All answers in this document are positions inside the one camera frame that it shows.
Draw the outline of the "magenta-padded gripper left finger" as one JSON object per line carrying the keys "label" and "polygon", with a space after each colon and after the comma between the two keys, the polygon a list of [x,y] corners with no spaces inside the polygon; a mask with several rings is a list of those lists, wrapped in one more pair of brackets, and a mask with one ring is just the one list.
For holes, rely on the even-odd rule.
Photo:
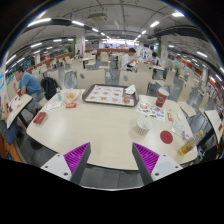
{"label": "magenta-padded gripper left finger", "polygon": [[65,155],[55,154],[41,168],[72,183],[79,184],[91,153],[90,143],[85,143]]}

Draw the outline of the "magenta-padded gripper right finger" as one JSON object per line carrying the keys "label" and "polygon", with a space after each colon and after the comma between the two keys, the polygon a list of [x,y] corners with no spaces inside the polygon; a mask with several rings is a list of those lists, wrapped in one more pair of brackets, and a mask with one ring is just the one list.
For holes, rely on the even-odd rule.
{"label": "magenta-padded gripper right finger", "polygon": [[182,169],[182,167],[168,155],[159,155],[137,143],[132,144],[132,154],[144,185]]}

